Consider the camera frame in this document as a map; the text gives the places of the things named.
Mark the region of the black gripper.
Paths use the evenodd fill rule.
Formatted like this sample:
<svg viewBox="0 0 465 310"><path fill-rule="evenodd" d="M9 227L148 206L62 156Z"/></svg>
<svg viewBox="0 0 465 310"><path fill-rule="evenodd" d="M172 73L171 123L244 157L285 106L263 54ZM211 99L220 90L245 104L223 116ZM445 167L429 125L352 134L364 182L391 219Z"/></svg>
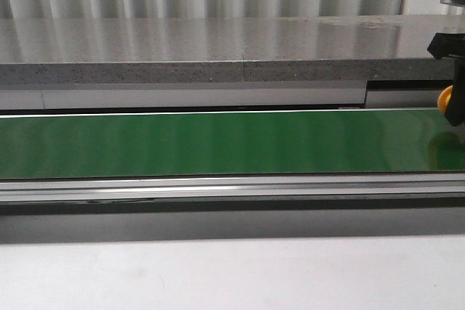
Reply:
<svg viewBox="0 0 465 310"><path fill-rule="evenodd" d="M427 51L436 59L454 58L463 59L465 43L463 33L435 33ZM452 126L464 122L464 60L455 61L453 85L445 118Z"/></svg>

